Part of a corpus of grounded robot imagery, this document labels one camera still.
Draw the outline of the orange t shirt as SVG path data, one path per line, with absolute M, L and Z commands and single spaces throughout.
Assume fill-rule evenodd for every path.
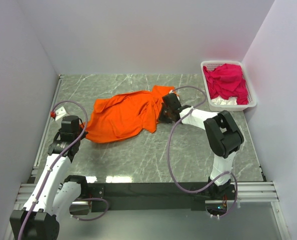
M 173 86 L 155 85 L 140 90 L 99 98 L 87 122 L 86 139 L 97 144 L 123 141 L 142 130 L 154 133 L 162 110 L 162 97 L 174 92 Z

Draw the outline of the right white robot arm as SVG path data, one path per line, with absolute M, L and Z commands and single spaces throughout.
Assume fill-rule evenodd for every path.
M 159 121 L 175 123 L 171 129 L 166 145 L 167 167 L 174 184 L 183 192 L 198 194 L 208 191 L 215 200 L 220 199 L 231 185 L 233 161 L 244 143 L 244 136 L 232 115 L 227 111 L 209 112 L 193 106 L 182 106 L 173 92 L 162 97 L 162 109 Z M 179 124 L 190 125 L 206 132 L 209 146 L 214 153 L 213 167 L 208 183 L 197 190 L 183 188 L 173 174 L 170 160 L 172 135 Z

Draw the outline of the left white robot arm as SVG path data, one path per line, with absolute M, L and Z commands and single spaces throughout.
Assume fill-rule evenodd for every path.
M 16 240 L 57 239 L 60 221 L 69 214 L 72 203 L 89 196 L 85 176 L 66 175 L 86 135 L 78 116 L 62 118 L 35 189 L 22 209 L 11 213 L 9 221 Z

